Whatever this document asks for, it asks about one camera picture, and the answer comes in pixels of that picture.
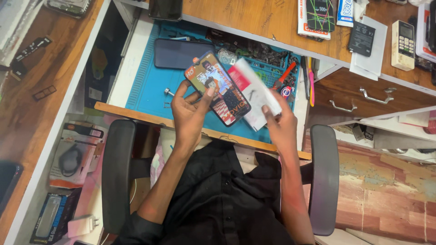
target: blue silicone mat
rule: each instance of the blue silicone mat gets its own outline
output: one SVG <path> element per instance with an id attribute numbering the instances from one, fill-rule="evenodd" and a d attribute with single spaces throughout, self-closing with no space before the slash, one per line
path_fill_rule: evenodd
<path id="1" fill-rule="evenodd" d="M 183 70 L 172 69 L 159 69 L 153 64 L 154 59 L 154 40 L 157 38 L 172 38 L 172 37 L 194 37 L 196 39 L 202 39 L 209 41 L 205 38 L 207 27 L 198 24 L 180 21 L 180 22 L 161 22 L 155 21 L 150 38 L 147 42 L 138 72 L 135 77 L 135 81 L 132 85 L 129 97 L 127 99 L 126 108 L 136 110 L 139 112 L 151 114 L 154 116 L 160 116 L 167 119 L 173 119 L 170 102 L 172 97 L 164 95 L 165 88 L 170 88 L 172 92 L 175 92 L 179 84 L 185 79 Z M 301 57 L 296 54 L 292 54 L 300 61 Z M 253 69 L 260 74 L 261 79 L 268 84 L 268 79 L 277 79 L 283 69 L 267 69 L 268 66 L 252 63 Z M 185 96 L 193 93 L 195 90 L 190 87 Z M 254 132 L 248 123 L 241 119 L 231 127 L 226 127 L 220 119 L 213 113 L 206 114 L 204 119 L 204 128 L 219 131 L 222 133 L 228 133 L 252 140 L 258 140 L 265 143 L 271 143 L 268 129 L 263 127 L 258 132 Z"/>

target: hand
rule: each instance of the hand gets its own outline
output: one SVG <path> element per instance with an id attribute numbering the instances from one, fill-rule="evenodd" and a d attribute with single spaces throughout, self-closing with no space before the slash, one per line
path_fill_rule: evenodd
<path id="1" fill-rule="evenodd" d="M 272 143 L 276 145 L 279 153 L 284 153 L 296 148 L 297 118 L 294 116 L 288 102 L 279 93 L 276 91 L 271 91 L 271 93 L 279 102 L 282 115 L 276 119 L 267 105 L 262 106 L 262 112 L 268 124 Z"/>
<path id="2" fill-rule="evenodd" d="M 192 153 L 200 142 L 204 116 L 209 111 L 214 89 L 209 88 L 201 100 L 197 102 L 200 94 L 196 91 L 185 99 L 183 98 L 189 86 L 187 80 L 182 81 L 174 94 L 171 109 L 173 110 L 174 126 L 176 128 L 174 147 Z"/>

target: charger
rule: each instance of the charger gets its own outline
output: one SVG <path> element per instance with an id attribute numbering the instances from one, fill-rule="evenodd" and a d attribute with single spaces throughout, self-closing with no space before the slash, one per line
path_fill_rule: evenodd
<path id="1" fill-rule="evenodd" d="M 68 222 L 68 237 L 75 237 L 92 232 L 97 224 L 96 219 L 92 214 L 79 216 Z"/>

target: chair armrest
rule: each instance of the chair armrest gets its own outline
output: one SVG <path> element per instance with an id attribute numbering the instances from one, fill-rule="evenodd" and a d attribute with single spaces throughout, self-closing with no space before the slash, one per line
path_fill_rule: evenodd
<path id="1" fill-rule="evenodd" d="M 329 236 L 336 223 L 339 192 L 339 154 L 336 134 L 326 125 L 310 128 L 313 179 L 310 187 L 309 216 L 315 235 Z"/>
<path id="2" fill-rule="evenodd" d="M 102 163 L 102 210 L 106 232 L 119 234 L 130 215 L 129 171 L 136 123 L 115 120 L 109 127 Z"/>

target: desk surface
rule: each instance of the desk surface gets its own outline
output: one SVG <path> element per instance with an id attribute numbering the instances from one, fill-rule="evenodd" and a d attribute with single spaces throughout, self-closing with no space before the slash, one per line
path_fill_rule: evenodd
<path id="1" fill-rule="evenodd" d="M 36 65 L 22 81 L 11 76 L 5 81 L 0 102 L 0 159 L 20 163 L 24 170 L 0 217 L 0 244 L 5 242 L 26 190 L 31 189 L 28 188 L 29 181 L 104 1 L 92 1 L 86 16 L 80 20 L 42 7 L 19 50 L 45 35 L 49 35 L 53 43 L 38 57 L 26 58 L 37 60 L 33 61 Z M 38 102 L 33 100 L 33 94 L 51 85 L 57 92 Z"/>
<path id="2" fill-rule="evenodd" d="M 351 53 L 348 51 L 347 45 L 351 28 L 336 26 L 335 31 L 331 33 L 331 39 L 321 43 L 298 36 L 297 0 L 184 0 L 183 14 L 201 19 L 196 21 L 198 24 L 209 25 L 207 22 L 210 21 L 269 39 L 275 37 L 275 40 L 283 44 L 302 49 L 302 51 L 313 52 L 311 56 L 314 58 L 344 67 L 350 66 Z M 429 72 L 418 68 L 412 71 L 403 71 L 391 66 L 392 24 L 397 20 L 407 22 L 411 15 L 417 16 L 417 14 L 418 8 L 409 3 L 401 6 L 384 0 L 371 0 L 367 5 L 365 15 L 388 26 L 381 69 L 384 76 L 382 75 L 381 78 L 398 83 L 401 81 L 397 81 L 397 79 L 400 79 L 433 90 L 429 91 L 432 93 L 436 91 L 436 87 L 431 83 Z"/>

